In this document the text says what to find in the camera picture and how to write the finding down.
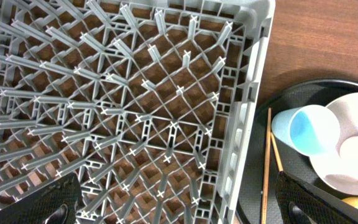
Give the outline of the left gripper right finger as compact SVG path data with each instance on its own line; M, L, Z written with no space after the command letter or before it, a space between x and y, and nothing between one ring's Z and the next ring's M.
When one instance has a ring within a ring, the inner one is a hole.
M357 208L284 171L275 196L284 223L358 223Z

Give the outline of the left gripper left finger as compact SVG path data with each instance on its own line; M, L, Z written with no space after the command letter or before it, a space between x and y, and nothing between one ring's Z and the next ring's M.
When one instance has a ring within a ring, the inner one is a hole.
M71 173L41 187L0 211L0 223L74 223L82 199Z

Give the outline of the wooden chopstick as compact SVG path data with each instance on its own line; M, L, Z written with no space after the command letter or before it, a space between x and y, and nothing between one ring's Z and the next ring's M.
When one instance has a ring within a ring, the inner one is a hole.
M271 151L271 122L272 109L268 109L267 113L267 130L265 135L265 158L264 158L264 179L262 188L262 206L260 223L266 224L267 221L267 204L269 196L269 171L270 171L270 151Z
M273 135L273 133L270 133L270 137L271 137L271 142L272 142L272 145L273 145L273 151L274 151L274 154L275 154L275 160L276 160L276 163L277 163L278 171L282 172L283 171L283 166L282 166L282 161L281 161L280 154L279 154L279 151L278 151L277 143L276 143L276 140L275 140L275 136Z

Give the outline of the blue plastic cup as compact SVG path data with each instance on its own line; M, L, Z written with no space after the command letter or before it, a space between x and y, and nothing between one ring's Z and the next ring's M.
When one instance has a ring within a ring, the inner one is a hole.
M307 105L276 114L272 132L287 146L310 157L335 149L341 130L336 115L327 107Z

